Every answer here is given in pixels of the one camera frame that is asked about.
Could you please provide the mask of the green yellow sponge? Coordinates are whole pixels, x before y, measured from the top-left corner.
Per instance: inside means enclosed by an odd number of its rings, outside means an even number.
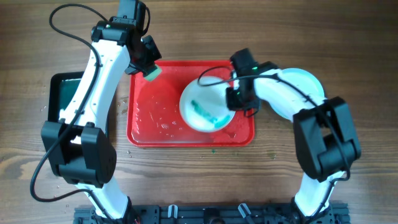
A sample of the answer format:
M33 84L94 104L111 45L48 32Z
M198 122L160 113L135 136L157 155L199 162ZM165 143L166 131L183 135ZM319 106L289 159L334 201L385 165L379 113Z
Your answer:
M144 75L144 79L148 82L155 80L162 73L162 69L158 65L151 66Z

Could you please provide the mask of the white plate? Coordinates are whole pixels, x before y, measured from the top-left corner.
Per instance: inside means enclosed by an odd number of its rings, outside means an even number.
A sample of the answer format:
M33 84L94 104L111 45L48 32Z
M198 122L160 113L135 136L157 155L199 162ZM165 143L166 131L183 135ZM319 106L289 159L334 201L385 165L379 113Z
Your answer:
M192 129L213 133L225 128L234 118L235 112L226 104L226 89L219 77L205 76L190 82L179 102L182 119Z
M300 68L277 70L278 80L264 79L267 101L281 117L293 122L299 111L315 106L306 99L309 97L317 106L326 100L324 89L318 79L310 72Z

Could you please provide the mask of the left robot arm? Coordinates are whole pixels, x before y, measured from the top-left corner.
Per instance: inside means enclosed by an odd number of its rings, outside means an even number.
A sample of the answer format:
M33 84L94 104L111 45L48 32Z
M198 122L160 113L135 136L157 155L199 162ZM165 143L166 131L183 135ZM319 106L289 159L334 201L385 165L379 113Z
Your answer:
M142 73L152 81L161 73L149 24L150 11L142 1L121 1L115 16L102 18L86 43L90 58L73 98L41 132L42 161L88 196L95 207L91 217L101 223L140 221L114 178L117 154L105 131L121 76Z

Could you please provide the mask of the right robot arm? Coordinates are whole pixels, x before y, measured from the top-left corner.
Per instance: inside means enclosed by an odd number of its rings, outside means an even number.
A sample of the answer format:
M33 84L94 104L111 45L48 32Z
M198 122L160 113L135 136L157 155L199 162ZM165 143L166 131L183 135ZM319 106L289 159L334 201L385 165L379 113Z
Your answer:
M349 180L351 165L361 156L348 104L340 97L328 99L305 70L259 63L249 49L235 52L230 63L235 85L226 91L230 110L256 110L264 100L292 122L304 172L294 205L306 221L315 219L329 207L335 184Z

